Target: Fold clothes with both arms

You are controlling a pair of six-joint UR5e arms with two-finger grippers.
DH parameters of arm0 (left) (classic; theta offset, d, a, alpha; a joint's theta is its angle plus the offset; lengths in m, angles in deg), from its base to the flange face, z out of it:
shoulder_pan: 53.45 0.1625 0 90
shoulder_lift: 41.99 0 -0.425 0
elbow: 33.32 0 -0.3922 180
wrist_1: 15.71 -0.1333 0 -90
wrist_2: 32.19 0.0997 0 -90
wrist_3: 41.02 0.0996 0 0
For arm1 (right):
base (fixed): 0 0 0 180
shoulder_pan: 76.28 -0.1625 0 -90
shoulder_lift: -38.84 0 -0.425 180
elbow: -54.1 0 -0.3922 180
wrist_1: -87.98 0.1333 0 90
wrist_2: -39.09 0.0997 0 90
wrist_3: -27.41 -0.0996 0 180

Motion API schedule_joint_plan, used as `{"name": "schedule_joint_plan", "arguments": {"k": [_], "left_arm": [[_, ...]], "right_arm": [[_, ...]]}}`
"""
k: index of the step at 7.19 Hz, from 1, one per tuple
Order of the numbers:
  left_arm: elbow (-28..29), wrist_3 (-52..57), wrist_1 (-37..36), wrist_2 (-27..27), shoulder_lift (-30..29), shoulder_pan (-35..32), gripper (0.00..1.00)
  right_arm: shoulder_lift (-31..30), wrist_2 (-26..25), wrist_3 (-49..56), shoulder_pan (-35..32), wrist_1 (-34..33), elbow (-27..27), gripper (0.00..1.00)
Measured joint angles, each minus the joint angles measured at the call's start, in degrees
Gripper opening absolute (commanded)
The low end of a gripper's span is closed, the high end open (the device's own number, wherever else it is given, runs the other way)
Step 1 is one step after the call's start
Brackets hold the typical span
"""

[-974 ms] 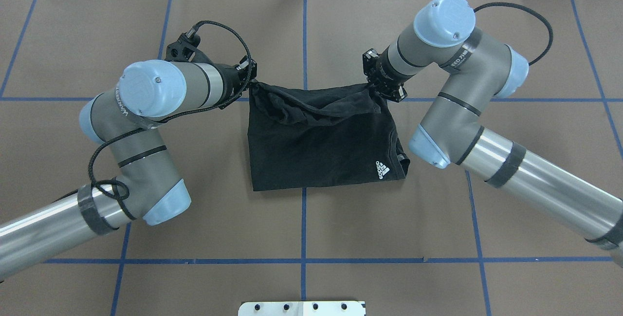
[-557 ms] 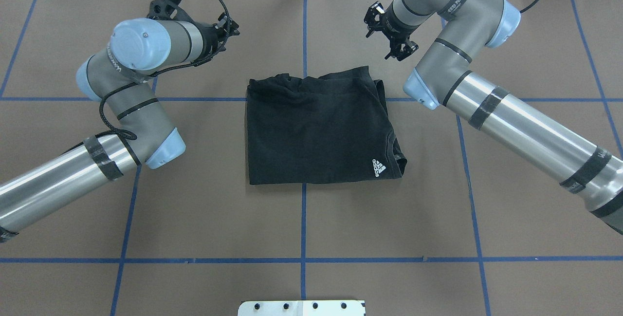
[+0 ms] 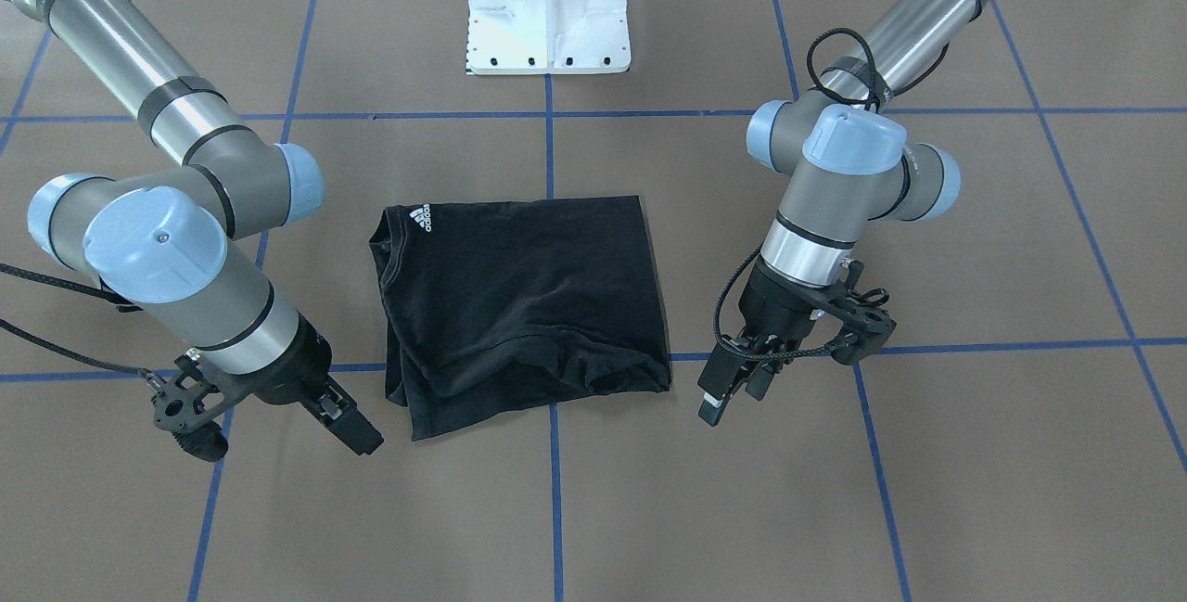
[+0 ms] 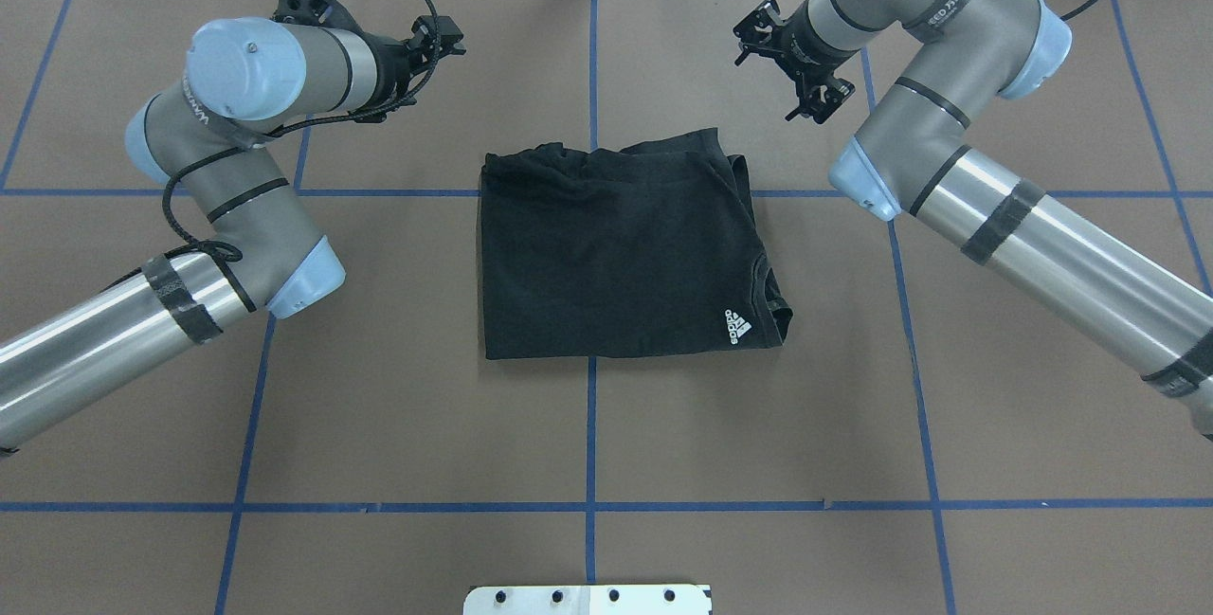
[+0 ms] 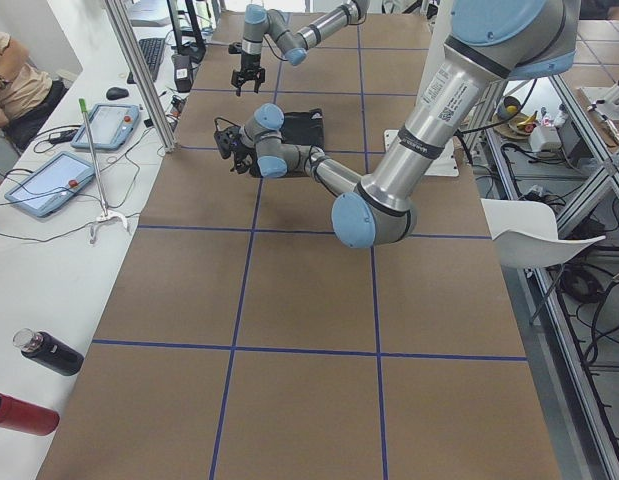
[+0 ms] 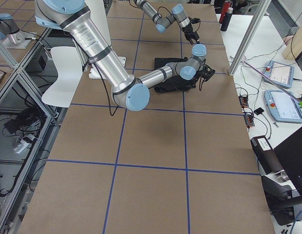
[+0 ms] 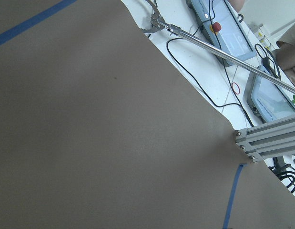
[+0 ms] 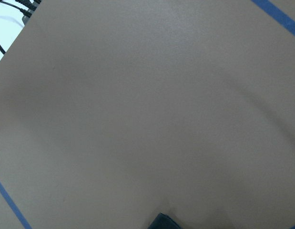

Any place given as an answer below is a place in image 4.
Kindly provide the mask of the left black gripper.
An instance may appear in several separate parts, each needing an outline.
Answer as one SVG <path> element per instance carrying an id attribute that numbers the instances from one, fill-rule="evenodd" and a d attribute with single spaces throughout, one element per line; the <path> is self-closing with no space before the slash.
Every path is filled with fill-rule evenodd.
<path id="1" fill-rule="evenodd" d="M 405 41 L 368 33 L 365 41 L 375 58 L 377 81 L 365 102 L 365 118 L 386 118 L 400 107 L 415 106 L 416 93 L 408 93 L 415 76 L 412 67 L 466 55 L 463 38 L 451 16 L 418 16 L 412 36 Z"/>

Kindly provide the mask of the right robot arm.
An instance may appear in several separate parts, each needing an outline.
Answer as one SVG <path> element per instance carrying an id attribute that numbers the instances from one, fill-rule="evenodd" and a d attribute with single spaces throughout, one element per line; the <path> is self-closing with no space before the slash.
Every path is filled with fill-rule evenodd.
<path id="1" fill-rule="evenodd" d="M 915 56 L 830 167 L 831 187 L 892 222 L 919 221 L 1186 409 L 1211 438 L 1211 296 L 973 144 L 983 116 L 1043 89 L 1074 50 L 1046 0 L 762 0 L 735 27 L 739 61 L 771 61 L 788 118 L 825 123 L 855 85 L 845 63 L 888 29 Z"/>

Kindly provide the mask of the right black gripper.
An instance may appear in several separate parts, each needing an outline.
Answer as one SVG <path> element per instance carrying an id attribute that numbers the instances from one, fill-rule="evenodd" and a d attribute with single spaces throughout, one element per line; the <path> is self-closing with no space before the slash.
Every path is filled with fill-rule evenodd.
<path id="1" fill-rule="evenodd" d="M 810 19 L 810 1 L 805 0 L 785 21 L 776 0 L 763 0 L 733 27 L 740 52 L 733 66 L 741 66 L 750 55 L 778 61 L 781 72 L 795 84 L 797 104 L 785 114 L 785 121 L 805 118 L 827 123 L 852 97 L 852 82 L 833 76 L 838 66 L 853 58 L 854 50 L 828 45 Z"/>

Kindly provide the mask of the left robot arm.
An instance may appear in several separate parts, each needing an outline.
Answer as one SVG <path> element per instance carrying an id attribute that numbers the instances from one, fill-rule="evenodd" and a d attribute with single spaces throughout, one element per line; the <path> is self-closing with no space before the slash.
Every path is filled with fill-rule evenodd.
<path id="1" fill-rule="evenodd" d="M 186 72 L 125 132 L 180 245 L 2 344 L 2 456 L 243 318 L 294 317 L 338 290 L 344 266 L 269 146 L 295 119 L 389 104 L 462 40 L 446 15 L 408 38 L 261 16 L 200 27 Z"/>

